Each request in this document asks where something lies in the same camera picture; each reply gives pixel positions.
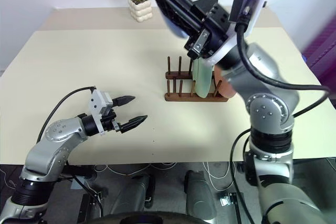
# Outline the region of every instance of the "table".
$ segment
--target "table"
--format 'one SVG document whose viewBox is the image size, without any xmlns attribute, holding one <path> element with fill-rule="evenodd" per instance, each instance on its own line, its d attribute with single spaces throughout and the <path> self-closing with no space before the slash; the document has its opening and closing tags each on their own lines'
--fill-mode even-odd
<svg viewBox="0 0 336 224">
<path fill-rule="evenodd" d="M 319 84 L 281 27 L 257 27 L 248 38 L 259 43 L 291 83 Z M 71 164 L 128 164 L 228 161 L 232 142 L 249 128 L 243 100 L 226 103 L 166 102 L 167 56 L 172 70 L 185 40 L 167 29 L 75 29 L 35 32 L 0 78 L 0 163 L 23 164 L 56 103 L 68 92 L 97 86 L 111 97 L 134 95 L 116 107 L 117 121 L 148 118 L 136 129 L 90 137 L 71 153 Z M 300 91 L 297 111 L 317 100 L 319 91 Z M 78 93 L 51 121 L 88 112 L 89 92 Z M 294 158 L 336 155 L 336 111 L 329 101 L 296 119 Z M 234 160 L 242 160 L 238 144 Z"/>
</svg>

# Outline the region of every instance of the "wooden rack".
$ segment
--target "wooden rack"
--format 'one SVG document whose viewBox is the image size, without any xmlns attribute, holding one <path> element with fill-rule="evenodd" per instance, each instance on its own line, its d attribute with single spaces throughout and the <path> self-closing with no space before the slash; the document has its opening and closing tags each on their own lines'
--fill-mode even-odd
<svg viewBox="0 0 336 224">
<path fill-rule="evenodd" d="M 193 81 L 191 91 L 189 93 L 182 93 L 182 86 L 183 86 L 183 80 L 192 80 L 192 59 L 189 63 L 189 71 L 181 71 L 181 62 L 182 57 L 180 56 L 178 59 L 178 71 L 170 71 L 170 57 L 168 56 L 167 62 L 168 62 L 168 71 L 166 72 L 166 79 L 167 79 L 167 93 L 164 95 L 164 98 L 168 102 L 226 102 L 228 99 L 221 96 L 218 93 L 219 87 L 222 84 L 222 81 L 220 80 L 218 82 L 218 85 L 216 85 L 214 80 L 214 72 L 212 72 L 212 79 L 214 80 L 215 85 L 215 91 L 214 93 L 209 93 L 205 98 L 199 97 L 195 93 L 195 84 L 196 81 Z M 173 80 L 173 92 L 170 90 L 170 80 Z M 176 92 L 176 81 L 180 80 L 180 87 L 179 91 Z"/>
</svg>

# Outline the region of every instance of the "floor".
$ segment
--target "floor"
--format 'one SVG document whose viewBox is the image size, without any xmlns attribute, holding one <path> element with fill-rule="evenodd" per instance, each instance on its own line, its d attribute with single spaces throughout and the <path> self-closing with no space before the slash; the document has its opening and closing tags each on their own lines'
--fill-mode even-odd
<svg viewBox="0 0 336 224">
<path fill-rule="evenodd" d="M 210 169 L 213 175 L 221 176 L 226 169 L 227 163 L 210 163 Z M 137 170 L 145 165 L 117 165 L 111 166 L 113 169 L 129 173 Z M 2 165 L 1 169 L 7 172 L 7 181 L 16 181 L 21 166 Z M 185 213 L 185 194 L 183 190 L 184 175 L 188 170 L 204 170 L 202 163 L 179 163 L 169 170 L 157 170 L 148 168 L 146 172 L 154 174 L 156 178 L 156 189 L 154 196 L 154 205 L 151 211 L 173 211 Z M 236 174 L 237 182 L 241 191 L 244 193 L 247 207 L 255 220 L 260 223 L 261 215 L 258 203 L 258 192 L 255 187 L 249 186 L 244 175 Z M 128 177 L 114 174 L 109 170 L 98 173 L 98 177 L 90 182 L 94 188 L 104 188 L 104 192 L 108 194 L 102 200 L 105 213 L 109 213 L 113 206 L 113 202 L 119 191 L 129 181 Z M 330 223 L 336 223 L 336 172 L 332 170 L 325 159 L 309 161 L 295 165 L 294 184 L 303 189 L 316 205 L 322 210 Z M 230 183 L 227 176 L 224 179 L 215 180 L 214 184 L 218 188 L 224 187 Z M 1 174 L 1 187 L 4 186 L 3 173 Z M 63 181 L 55 185 L 50 198 L 50 206 L 44 217 L 49 224 L 53 223 L 76 223 L 77 215 L 83 190 L 70 189 L 71 182 Z M 211 187 L 215 198 L 215 205 L 218 212 L 218 223 L 235 223 L 232 212 L 228 207 L 222 207 L 219 202 L 221 195 L 229 191 L 235 191 L 231 187 L 228 191 L 219 193 Z M 13 191 L 4 186 L 1 192 L 1 209 Z"/>
</svg>

